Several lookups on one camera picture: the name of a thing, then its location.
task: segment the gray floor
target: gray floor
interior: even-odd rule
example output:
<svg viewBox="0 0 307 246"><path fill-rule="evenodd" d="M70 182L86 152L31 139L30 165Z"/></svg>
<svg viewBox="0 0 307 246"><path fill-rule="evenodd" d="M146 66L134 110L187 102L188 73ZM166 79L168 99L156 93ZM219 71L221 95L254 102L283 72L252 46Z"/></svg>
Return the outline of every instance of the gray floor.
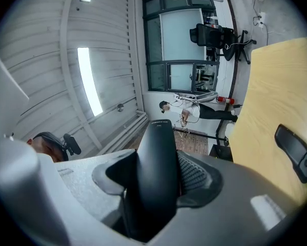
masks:
<svg viewBox="0 0 307 246"><path fill-rule="evenodd" d="M254 0L231 0L231 3L234 9L238 34L240 35L243 29L247 30L246 38L249 40L251 35L252 39L257 41L256 45L251 44L245 49L249 59L251 59L252 50L266 46L266 28L261 29L258 26L252 25L253 17L256 16L253 9ZM258 14L260 12L266 13L265 24L268 29L268 45L294 38L307 37L307 25L290 0L256 0L255 9ZM242 104L244 101L249 76L250 65L243 59L238 63L233 93L233 98L237 104ZM241 108L235 109L235 114L239 115L240 110ZM224 123L220 130L220 136L222 137L224 136L226 124Z"/></svg>

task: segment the wooden table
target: wooden table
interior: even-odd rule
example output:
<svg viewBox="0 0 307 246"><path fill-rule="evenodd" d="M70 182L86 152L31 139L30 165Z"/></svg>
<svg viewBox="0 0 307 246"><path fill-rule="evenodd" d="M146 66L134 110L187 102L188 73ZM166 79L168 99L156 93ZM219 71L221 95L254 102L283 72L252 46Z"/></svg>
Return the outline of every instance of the wooden table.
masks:
<svg viewBox="0 0 307 246"><path fill-rule="evenodd" d="M300 182L274 141L279 124L307 143L307 38L252 51L247 95L229 140L235 163L257 171L302 204L307 183Z"/></svg>

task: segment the power outlet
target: power outlet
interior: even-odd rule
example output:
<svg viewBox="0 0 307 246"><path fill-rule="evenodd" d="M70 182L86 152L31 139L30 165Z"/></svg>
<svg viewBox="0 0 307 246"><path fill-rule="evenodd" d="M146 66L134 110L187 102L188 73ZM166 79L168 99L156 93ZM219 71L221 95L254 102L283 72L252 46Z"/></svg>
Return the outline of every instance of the power outlet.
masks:
<svg viewBox="0 0 307 246"><path fill-rule="evenodd" d="M263 24L261 24L260 22L262 22L262 23L264 23L265 24L265 21L266 21L266 13L264 13L264 12L260 12L260 14L259 14L260 16L261 16L261 18L259 19L259 27L260 28L263 28L264 27L264 25Z"/></svg>

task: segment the red fire extinguisher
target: red fire extinguisher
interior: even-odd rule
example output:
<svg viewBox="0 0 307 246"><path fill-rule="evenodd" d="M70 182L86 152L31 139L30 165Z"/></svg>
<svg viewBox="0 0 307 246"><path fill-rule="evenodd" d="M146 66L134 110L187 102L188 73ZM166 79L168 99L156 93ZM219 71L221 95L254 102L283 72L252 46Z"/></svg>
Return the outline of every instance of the red fire extinguisher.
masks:
<svg viewBox="0 0 307 246"><path fill-rule="evenodd" d="M218 103L225 103L225 104L230 104L230 105L234 104L234 99L233 98L229 98L229 97L218 96L218 97L216 97L216 101Z"/></svg>

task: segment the black window frame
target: black window frame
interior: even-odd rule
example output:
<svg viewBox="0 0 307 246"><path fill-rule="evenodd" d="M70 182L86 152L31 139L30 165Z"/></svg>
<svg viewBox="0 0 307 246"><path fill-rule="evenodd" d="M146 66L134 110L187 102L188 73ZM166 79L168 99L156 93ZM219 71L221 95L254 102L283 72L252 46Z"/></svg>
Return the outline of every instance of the black window frame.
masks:
<svg viewBox="0 0 307 246"><path fill-rule="evenodd" d="M161 13L167 13L172 11L184 10L184 9L202 9L204 11L211 11L212 14L216 14L216 8L211 5L193 5L192 0L187 0L187 6L180 6L180 7L173 7L173 8L166 8L166 0L159 0L160 10L147 14L146 3L152 0L142 0L142 7L143 7L143 20L144 20L144 36L145 36L145 53L146 53L146 66L147 66L147 74L148 74L148 88L149 91L158 91L158 92L184 92L184 93L192 93L192 94L202 94L202 92L195 91L195 73L196 73L196 65L197 64L207 64L207 65L214 65L216 67L215 78L214 78L214 88L216 89L217 85L217 76L218 76L218 69L219 69L219 58L217 61L208 61L208 60L195 60L195 59L185 59L185 60L162 60L162 61L154 61L150 62L150 53L149 53L149 38L148 38L148 21L159 18ZM170 89L170 80L169 80L169 73L171 64L192 64L193 65L193 72L192 72L192 86L191 91L186 90L172 90ZM165 88L164 89L153 89L151 84L151 72L150 66L152 65L164 65L165 66Z"/></svg>

